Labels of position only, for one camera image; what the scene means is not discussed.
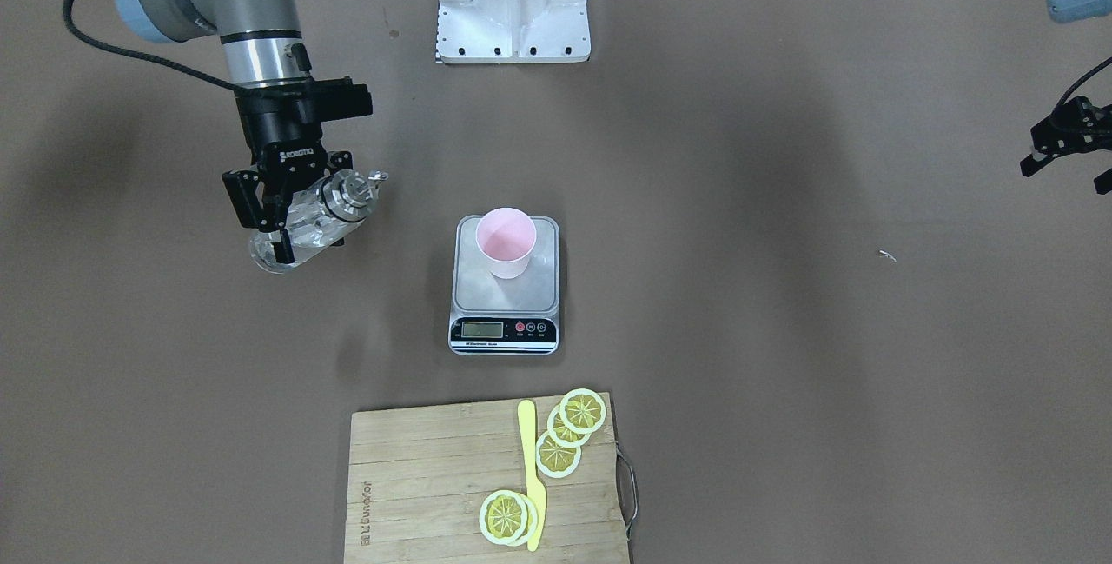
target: yellow lemon slice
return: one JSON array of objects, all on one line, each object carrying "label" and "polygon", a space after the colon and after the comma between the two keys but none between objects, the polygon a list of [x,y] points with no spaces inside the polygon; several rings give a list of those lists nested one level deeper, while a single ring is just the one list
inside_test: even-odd
[{"label": "yellow lemon slice", "polygon": [[522,546],[523,544],[529,542],[529,538],[533,537],[533,534],[537,533],[537,521],[540,517],[540,514],[537,512],[537,506],[533,504],[533,499],[530,499],[527,496],[522,496],[522,501],[525,502],[525,512],[529,518],[529,522],[527,524],[527,527],[525,528],[525,533],[522,534],[522,537],[509,543],[509,546]]},{"label": "yellow lemon slice", "polygon": [[576,434],[559,417],[559,406],[553,408],[548,414],[548,434],[553,442],[562,447],[580,447],[590,439],[590,434]]},{"label": "yellow lemon slice", "polygon": [[564,395],[559,406],[560,420],[576,434],[594,434],[606,420],[606,404],[595,390],[576,388]]},{"label": "yellow lemon slice", "polygon": [[479,508],[479,530],[485,540],[508,545],[528,527],[528,506],[513,491],[495,491]]},{"label": "yellow lemon slice", "polygon": [[548,432],[537,441],[537,468],[554,479],[570,475],[575,467],[579,466],[582,456],[583,451],[579,447],[562,447],[553,442]]}]

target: glass bottle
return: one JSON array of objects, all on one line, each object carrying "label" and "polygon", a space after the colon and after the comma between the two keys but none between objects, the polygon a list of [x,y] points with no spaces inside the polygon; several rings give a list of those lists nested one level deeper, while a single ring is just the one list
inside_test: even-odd
[{"label": "glass bottle", "polygon": [[294,247],[294,264],[281,264],[275,258],[275,243],[281,234],[256,232],[248,240],[251,258],[262,270],[286,274],[320,254],[330,244],[351,234],[361,226],[378,204],[378,187],[387,176],[381,171],[360,176],[353,169],[341,169],[329,177],[321,177],[309,188],[294,192],[286,216],[286,231]]}]

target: plastic knife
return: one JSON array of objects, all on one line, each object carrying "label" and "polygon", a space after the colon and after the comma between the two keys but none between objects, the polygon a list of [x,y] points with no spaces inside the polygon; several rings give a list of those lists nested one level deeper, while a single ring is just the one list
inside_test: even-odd
[{"label": "plastic knife", "polygon": [[537,406],[529,399],[517,404],[517,427],[522,432],[522,453],[525,454],[525,496],[537,506],[537,531],[527,543],[529,551],[536,551],[545,528],[548,492],[537,478]]}]

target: pink cup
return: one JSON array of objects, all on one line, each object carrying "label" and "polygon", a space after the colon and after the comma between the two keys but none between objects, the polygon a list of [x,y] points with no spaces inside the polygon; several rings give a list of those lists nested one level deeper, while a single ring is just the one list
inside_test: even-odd
[{"label": "pink cup", "polygon": [[517,208],[496,208],[479,220],[475,243],[494,276],[514,279],[529,266],[529,255],[537,244],[537,226]]}]

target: wooden cutting board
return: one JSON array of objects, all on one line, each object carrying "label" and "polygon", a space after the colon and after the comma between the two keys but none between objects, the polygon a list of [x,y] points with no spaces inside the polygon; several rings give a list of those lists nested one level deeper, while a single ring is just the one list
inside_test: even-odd
[{"label": "wooden cutting board", "polygon": [[[629,564],[618,504],[610,397],[606,423],[548,488],[539,547],[489,544],[479,507],[489,493],[525,493],[519,399],[351,415],[345,564]],[[537,436],[560,397],[533,398]]]}]

